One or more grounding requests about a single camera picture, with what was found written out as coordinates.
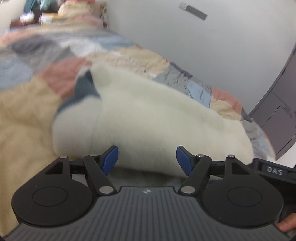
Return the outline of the person's right hand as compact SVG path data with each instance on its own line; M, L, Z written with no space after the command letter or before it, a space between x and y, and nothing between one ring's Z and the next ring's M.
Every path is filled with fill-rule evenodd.
M287 216L284 220L277 224L277 227L282 232L289 232L296 227L296 213L292 213Z

